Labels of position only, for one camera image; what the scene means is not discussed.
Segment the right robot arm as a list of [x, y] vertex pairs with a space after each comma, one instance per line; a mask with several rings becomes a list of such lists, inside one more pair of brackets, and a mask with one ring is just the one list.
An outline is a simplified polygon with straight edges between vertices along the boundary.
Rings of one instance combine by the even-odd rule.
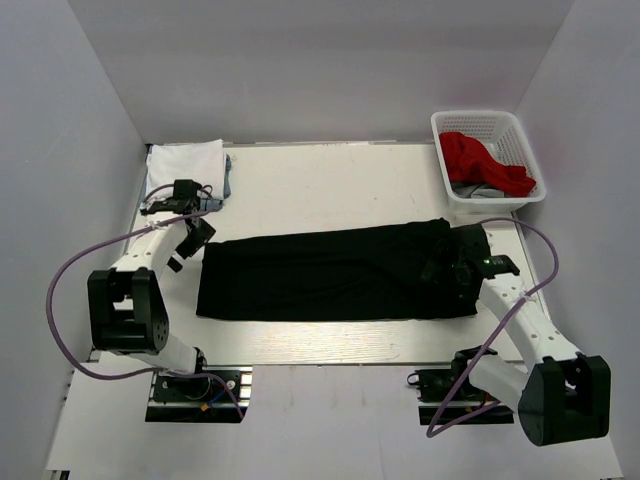
[[608, 434], [609, 365], [559, 331], [536, 298], [550, 281], [527, 287], [509, 256], [492, 254], [481, 223], [437, 241], [422, 279], [480, 302], [499, 320], [483, 344], [456, 352], [448, 366], [408, 376], [428, 437], [491, 422], [518, 422], [536, 446]]

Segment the black t shirt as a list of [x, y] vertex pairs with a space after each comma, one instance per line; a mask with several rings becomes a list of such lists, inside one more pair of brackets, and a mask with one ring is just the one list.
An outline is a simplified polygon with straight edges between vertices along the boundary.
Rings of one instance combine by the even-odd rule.
[[196, 313], [229, 321], [452, 319], [476, 314], [444, 219], [210, 243]]

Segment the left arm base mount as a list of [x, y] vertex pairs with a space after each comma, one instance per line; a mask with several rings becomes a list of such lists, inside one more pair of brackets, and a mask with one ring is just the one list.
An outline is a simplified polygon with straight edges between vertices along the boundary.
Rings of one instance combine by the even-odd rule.
[[252, 367], [207, 367], [223, 382], [209, 378], [183, 379], [154, 375], [145, 414], [147, 423], [239, 424], [247, 413], [252, 388]]

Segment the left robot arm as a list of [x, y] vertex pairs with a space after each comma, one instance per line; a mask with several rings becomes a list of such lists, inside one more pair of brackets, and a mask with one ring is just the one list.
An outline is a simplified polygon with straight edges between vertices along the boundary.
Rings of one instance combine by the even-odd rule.
[[147, 202], [141, 212], [145, 226], [124, 255], [87, 281], [93, 346], [178, 373], [177, 387], [191, 399], [209, 392], [212, 377], [199, 366], [200, 351], [170, 332], [159, 280], [166, 269], [180, 271], [181, 262], [214, 236], [204, 219], [203, 192], [193, 180], [177, 180], [169, 197]]

